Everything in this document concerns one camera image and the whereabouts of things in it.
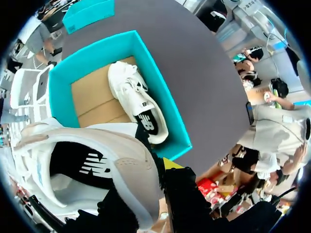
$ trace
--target cardboard insert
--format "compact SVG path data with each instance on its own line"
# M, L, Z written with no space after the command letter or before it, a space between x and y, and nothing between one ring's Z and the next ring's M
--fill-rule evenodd
M121 61L136 65L133 56ZM108 64L71 84L80 127L100 123L130 122L119 101L112 96L108 83Z

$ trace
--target shoe tongue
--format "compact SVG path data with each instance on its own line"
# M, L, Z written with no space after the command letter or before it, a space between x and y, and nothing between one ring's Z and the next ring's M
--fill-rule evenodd
M63 174L89 186L101 189L113 187L109 160L100 152L80 143L57 142L49 169L51 177Z
M155 108L153 103L148 101L140 92L135 91L132 87L127 86L126 93L129 107L134 116L138 116L143 112Z

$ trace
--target person's arm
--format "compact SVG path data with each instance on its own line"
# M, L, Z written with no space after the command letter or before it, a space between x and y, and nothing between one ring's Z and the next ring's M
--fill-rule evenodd
M250 60L251 62L259 62L258 58L252 58L251 55L247 52L247 50L243 51L243 54L245 55L245 57Z
M267 99L268 102L275 101L279 103L285 110L294 110L295 106L293 103L289 102L286 99L282 99L281 97L275 96L270 91L268 91L267 93L270 95L270 98Z
M282 168L282 172L284 175L290 175L294 171L298 170L299 164L303 160L304 156L307 152L307 144L304 143L300 147L298 147L294 154L293 162L287 160Z
M258 58L252 58L251 55L247 55L246 57L247 57L247 59L250 60L251 62L254 62L254 63L259 62L259 59L258 59Z

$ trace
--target red box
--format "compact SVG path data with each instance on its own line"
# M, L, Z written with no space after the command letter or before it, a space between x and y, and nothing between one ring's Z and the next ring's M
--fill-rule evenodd
M198 183L199 190L203 194L204 197L209 194L210 191L213 191L218 186L214 181L211 181L210 179L204 178Z
M211 204L211 208L213 208L215 204L224 200L222 195L216 191L218 188L217 184L209 179L202 179L198 183L198 188L205 197L206 201Z

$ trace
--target black shoe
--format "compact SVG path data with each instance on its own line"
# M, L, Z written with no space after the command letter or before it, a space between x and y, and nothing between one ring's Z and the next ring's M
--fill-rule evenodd
M48 66L49 66L49 65L56 66L56 65L57 65L57 62L48 62Z
M51 53L51 55L52 55L52 56L56 56L57 54L61 53L62 51L63 51L63 48L60 47L60 48L58 48L58 49L55 49L55 50L54 50L54 53Z

